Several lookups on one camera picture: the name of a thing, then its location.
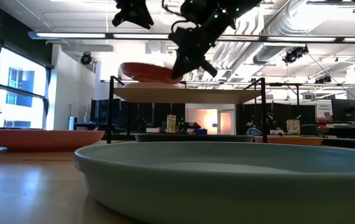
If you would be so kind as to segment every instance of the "wooden table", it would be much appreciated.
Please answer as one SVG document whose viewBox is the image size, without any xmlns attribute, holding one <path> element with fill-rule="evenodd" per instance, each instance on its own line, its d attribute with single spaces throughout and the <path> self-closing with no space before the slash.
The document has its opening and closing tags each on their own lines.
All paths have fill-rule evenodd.
<svg viewBox="0 0 355 224">
<path fill-rule="evenodd" d="M 73 152 L 0 151 L 0 224 L 139 223 L 87 194 Z"/>
</svg>

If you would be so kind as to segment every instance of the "computer monitor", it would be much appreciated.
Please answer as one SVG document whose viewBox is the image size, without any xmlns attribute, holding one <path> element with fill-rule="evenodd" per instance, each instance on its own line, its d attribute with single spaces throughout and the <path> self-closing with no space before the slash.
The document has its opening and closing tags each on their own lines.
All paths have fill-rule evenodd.
<svg viewBox="0 0 355 224">
<path fill-rule="evenodd" d="M 355 121 L 355 100 L 332 100 L 333 121 Z"/>
</svg>

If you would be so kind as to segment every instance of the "poster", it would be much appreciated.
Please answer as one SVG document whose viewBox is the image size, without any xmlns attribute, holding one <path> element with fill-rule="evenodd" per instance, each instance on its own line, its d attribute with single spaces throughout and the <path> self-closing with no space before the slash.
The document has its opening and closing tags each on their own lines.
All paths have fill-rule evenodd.
<svg viewBox="0 0 355 224">
<path fill-rule="evenodd" d="M 300 134 L 300 121 L 297 119 L 287 120 L 288 134 Z"/>
<path fill-rule="evenodd" d="M 325 119 L 325 113 L 329 113 L 330 115 L 333 115 L 332 113 L 332 103 L 316 103 L 316 117 L 317 119 Z"/>
</svg>

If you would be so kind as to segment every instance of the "sign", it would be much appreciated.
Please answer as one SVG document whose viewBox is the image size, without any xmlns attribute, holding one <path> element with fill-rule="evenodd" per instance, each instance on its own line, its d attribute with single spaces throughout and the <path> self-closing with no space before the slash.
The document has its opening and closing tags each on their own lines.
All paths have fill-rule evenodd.
<svg viewBox="0 0 355 224">
<path fill-rule="evenodd" d="M 325 119 L 325 113 L 329 113 L 330 115 L 333 115 L 332 113 L 332 103 L 316 103 L 316 117 L 317 118 L 323 118 Z"/>
</svg>

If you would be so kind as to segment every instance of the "window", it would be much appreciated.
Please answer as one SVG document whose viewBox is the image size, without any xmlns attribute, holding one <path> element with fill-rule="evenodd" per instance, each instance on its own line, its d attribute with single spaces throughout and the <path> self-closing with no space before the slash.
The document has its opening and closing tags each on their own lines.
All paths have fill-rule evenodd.
<svg viewBox="0 0 355 224">
<path fill-rule="evenodd" d="M 2 49 L 0 84 L 44 96 L 46 69 L 10 50 Z"/>
<path fill-rule="evenodd" d="M 0 128 L 43 128 L 46 74 L 43 66 L 2 49 Z"/>
<path fill-rule="evenodd" d="M 8 128 L 30 128 L 30 121 L 6 121 L 4 126 Z"/>
<path fill-rule="evenodd" d="M 43 115 L 42 99 L 0 89 L 0 128 L 42 128 Z"/>
</svg>

